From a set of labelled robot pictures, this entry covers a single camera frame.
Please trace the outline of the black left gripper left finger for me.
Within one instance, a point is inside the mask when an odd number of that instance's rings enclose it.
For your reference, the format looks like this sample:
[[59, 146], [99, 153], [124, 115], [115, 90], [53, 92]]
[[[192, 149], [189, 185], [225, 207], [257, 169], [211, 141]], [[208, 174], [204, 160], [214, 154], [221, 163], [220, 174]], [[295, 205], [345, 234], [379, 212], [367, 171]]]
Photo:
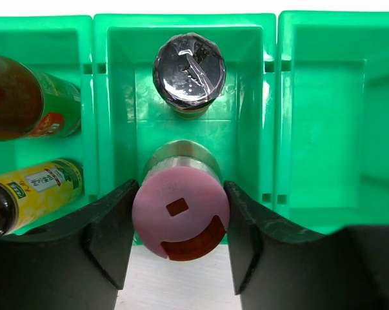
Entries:
[[113, 309], [134, 238], [128, 180], [23, 235], [0, 237], [0, 309]]

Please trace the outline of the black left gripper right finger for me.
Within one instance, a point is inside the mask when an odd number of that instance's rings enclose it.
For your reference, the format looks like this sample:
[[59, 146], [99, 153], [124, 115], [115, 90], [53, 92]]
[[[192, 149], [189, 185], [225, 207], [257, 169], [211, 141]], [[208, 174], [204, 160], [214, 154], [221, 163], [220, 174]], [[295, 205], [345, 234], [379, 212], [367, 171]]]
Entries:
[[389, 225], [306, 229], [224, 183], [234, 291], [243, 309], [389, 309]]

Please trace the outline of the yellow label gold cap bottle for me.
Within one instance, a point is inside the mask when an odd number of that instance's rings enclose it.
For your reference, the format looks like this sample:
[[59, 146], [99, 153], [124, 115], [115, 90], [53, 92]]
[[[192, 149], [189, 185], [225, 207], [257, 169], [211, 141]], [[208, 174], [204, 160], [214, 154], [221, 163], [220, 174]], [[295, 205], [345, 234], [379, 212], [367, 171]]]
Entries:
[[76, 201], [83, 193], [83, 167], [56, 159], [0, 174], [0, 236]]

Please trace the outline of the pink cap spice jar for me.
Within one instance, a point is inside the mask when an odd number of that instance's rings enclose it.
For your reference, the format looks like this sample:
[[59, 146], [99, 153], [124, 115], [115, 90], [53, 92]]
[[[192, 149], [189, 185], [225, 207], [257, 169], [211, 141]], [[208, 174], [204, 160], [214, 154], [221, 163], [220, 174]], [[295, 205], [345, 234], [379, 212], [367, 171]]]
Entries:
[[220, 244], [229, 221], [221, 170], [207, 148], [181, 139], [152, 154], [132, 206], [134, 229], [149, 251], [196, 260]]

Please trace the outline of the green label sauce bottle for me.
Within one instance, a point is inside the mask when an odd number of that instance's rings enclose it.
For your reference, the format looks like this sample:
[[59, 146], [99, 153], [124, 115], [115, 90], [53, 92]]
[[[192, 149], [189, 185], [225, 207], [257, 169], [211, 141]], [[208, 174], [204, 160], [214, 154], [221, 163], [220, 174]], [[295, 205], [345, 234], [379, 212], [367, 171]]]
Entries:
[[74, 84], [0, 56], [0, 141], [65, 137], [80, 125]]

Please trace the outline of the black cap pepper jar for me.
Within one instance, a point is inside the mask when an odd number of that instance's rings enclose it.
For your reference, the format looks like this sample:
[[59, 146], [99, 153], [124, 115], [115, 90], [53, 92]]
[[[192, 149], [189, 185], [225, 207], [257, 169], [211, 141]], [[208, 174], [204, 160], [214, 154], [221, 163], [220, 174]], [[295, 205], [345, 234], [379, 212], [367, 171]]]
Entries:
[[171, 37], [158, 51], [152, 69], [155, 89], [181, 118], [201, 117], [226, 82], [226, 63], [219, 47], [195, 33]]

